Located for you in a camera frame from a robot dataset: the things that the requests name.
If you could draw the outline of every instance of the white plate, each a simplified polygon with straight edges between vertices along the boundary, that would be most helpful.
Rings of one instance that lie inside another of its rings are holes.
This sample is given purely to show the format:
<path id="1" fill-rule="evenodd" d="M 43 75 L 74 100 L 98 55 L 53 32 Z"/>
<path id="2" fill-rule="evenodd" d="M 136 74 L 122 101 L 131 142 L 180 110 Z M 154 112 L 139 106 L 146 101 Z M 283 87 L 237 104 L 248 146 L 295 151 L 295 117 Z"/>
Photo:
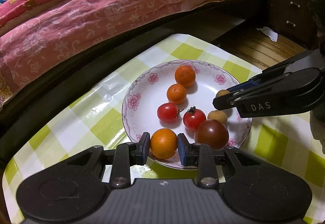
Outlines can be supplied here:
<path id="1" fill-rule="evenodd" d="M 163 123 L 157 117 L 157 109 L 168 102 L 166 93 L 175 84 L 175 71 L 180 66 L 190 66 L 196 73 L 196 82 L 187 88 L 187 100 L 179 105 L 180 118 L 174 123 Z M 215 65 L 197 60 L 175 60 L 157 65 L 140 75 L 128 89 L 123 105 L 122 119 L 127 135 L 133 142 L 138 142 L 142 133 L 152 135 L 156 130 L 169 128 L 176 135 L 184 133 L 190 143 L 194 142 L 194 132 L 186 130 L 183 115 L 192 106 L 201 109 L 205 115 L 214 110 L 212 101 L 217 92 L 239 82 L 228 72 Z M 240 148 L 251 129 L 251 118 L 241 118 L 236 108 L 225 110 L 228 116 L 227 129 L 231 146 Z M 161 160 L 149 152 L 149 157 L 156 162 L 176 169 L 193 169 L 181 165 L 178 152 L 167 160 Z"/>

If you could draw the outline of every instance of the bed frame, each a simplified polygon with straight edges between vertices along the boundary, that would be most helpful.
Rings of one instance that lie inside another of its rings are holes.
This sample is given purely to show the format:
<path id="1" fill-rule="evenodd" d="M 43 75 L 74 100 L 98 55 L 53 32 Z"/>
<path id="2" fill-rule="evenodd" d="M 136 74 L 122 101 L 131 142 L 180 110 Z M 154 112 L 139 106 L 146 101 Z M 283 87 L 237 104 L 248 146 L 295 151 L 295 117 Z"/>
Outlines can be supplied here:
<path id="1" fill-rule="evenodd" d="M 0 169 L 5 169 L 14 154 L 48 121 L 104 77 L 169 35 L 188 34 L 180 23 L 187 16 L 234 10 L 239 16 L 245 14 L 241 12 L 244 7 L 250 7 L 252 12 L 242 18 L 244 21 L 263 14 L 266 4 L 265 0 L 209 3 L 115 36 L 60 63 L 23 88 L 0 111 Z"/>

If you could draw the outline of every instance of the tablecloth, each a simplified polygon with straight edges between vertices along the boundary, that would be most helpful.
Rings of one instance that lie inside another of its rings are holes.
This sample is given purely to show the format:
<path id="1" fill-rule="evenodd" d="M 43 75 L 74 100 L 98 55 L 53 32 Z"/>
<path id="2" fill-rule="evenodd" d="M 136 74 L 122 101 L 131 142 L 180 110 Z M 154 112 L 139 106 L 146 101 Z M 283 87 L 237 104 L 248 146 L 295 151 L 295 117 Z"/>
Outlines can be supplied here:
<path id="1" fill-rule="evenodd" d="M 12 223 L 23 220 L 15 199 L 22 180 L 93 145 L 113 149 L 130 141 L 121 118 L 127 89 L 144 71 L 177 59 L 212 63 L 228 71 L 239 82 L 261 72 L 248 62 L 190 35 L 171 35 L 152 46 L 62 110 L 13 157 L 2 179 Z M 313 192 L 313 200 L 304 220 L 314 224 L 325 219 L 325 155 L 319 141 L 312 137 L 309 113 L 254 118 L 242 148 L 305 179 Z M 103 181 L 109 180 L 110 168 L 107 166 Z M 195 178 L 195 175 L 195 170 L 171 169 L 150 159 L 143 167 L 131 167 L 132 180 Z"/>

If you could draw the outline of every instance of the tomato stem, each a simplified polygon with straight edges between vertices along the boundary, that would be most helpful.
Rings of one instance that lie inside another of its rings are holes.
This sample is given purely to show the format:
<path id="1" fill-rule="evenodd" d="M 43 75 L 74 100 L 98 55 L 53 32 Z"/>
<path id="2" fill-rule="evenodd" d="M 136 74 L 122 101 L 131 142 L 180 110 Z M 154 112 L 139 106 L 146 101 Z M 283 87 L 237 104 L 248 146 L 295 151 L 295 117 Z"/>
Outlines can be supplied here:
<path id="1" fill-rule="evenodd" d="M 180 110 L 180 109 L 178 108 L 177 117 L 179 117 L 179 114 L 180 114 L 183 110 L 184 110 L 184 109 Z"/>
<path id="2" fill-rule="evenodd" d="M 189 113 L 191 113 L 191 114 L 194 114 L 195 111 L 196 111 L 196 108 L 195 108 L 195 106 L 194 106 L 194 107 L 190 107 L 190 109 L 189 109 L 187 112 L 189 112 Z"/>

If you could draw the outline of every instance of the white paper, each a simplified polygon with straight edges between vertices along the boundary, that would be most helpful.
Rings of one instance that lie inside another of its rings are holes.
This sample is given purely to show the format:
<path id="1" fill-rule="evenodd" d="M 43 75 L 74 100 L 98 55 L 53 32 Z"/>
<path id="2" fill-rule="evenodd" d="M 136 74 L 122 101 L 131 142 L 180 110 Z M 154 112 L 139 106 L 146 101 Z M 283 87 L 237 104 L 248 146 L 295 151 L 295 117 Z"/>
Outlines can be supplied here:
<path id="1" fill-rule="evenodd" d="M 256 28 L 256 30 L 259 30 L 265 35 L 267 35 L 273 42 L 277 42 L 278 34 L 269 27 L 263 27 L 261 29 Z"/>

